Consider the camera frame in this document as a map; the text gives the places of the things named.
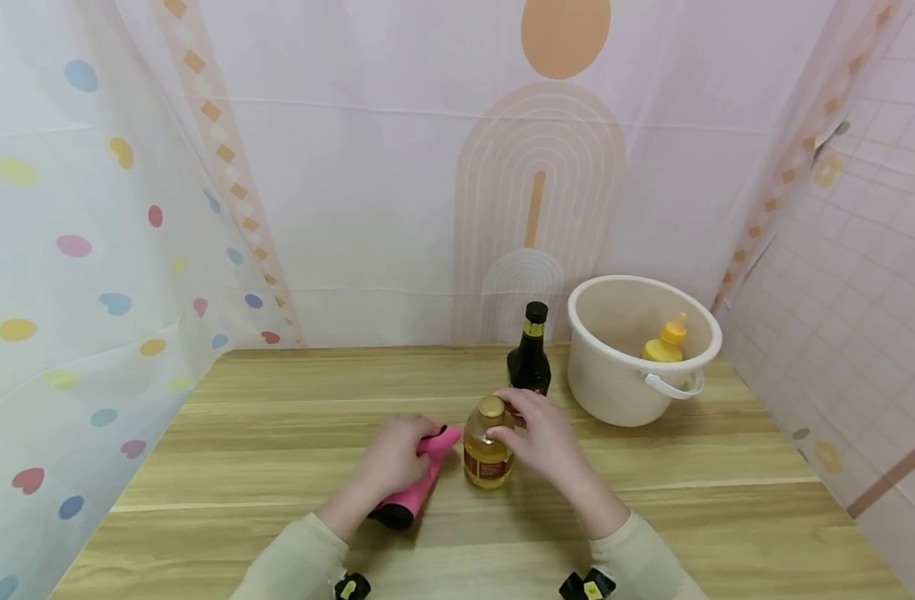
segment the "yellow squeeze bottle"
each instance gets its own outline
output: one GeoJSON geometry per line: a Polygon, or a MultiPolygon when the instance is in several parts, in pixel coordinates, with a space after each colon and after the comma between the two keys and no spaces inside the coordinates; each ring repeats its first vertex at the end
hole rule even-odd
{"type": "Polygon", "coordinates": [[[641,358],[659,363],[678,363],[684,360],[681,343],[688,334],[688,330],[684,327],[687,320],[687,314],[681,313],[677,315],[676,320],[664,323],[660,337],[643,345],[641,358]]]}

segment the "bucket handle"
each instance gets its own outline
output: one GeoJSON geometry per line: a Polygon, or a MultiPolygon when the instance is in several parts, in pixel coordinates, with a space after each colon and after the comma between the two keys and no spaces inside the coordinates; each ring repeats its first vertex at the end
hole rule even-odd
{"type": "Polygon", "coordinates": [[[704,391],[704,370],[702,369],[695,373],[695,382],[693,382],[691,389],[687,391],[679,390],[664,379],[661,379],[661,375],[652,372],[646,373],[643,381],[660,393],[665,394],[665,396],[670,396],[676,400],[687,400],[704,391]]]}

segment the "tiled wall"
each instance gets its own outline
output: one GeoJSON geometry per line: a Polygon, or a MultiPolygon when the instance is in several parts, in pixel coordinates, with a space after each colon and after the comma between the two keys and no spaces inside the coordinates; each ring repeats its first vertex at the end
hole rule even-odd
{"type": "Polygon", "coordinates": [[[725,356],[915,595],[915,10],[737,297],[725,356]]]}

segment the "curtain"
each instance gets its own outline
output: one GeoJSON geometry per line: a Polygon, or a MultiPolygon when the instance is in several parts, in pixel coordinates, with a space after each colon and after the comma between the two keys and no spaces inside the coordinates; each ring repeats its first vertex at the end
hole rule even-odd
{"type": "Polygon", "coordinates": [[[915,10],[743,290],[724,355],[915,597],[915,10]]]}
{"type": "Polygon", "coordinates": [[[566,339],[601,273],[710,304],[887,6],[1,1],[0,600],[228,349],[507,341],[534,298],[566,339]]]}

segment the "polka dot curtain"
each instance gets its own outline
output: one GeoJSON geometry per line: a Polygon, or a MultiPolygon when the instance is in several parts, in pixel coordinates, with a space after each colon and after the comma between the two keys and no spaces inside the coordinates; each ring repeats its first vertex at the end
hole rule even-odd
{"type": "Polygon", "coordinates": [[[112,2],[0,2],[0,600],[46,598],[220,353],[285,317],[112,2]]]}

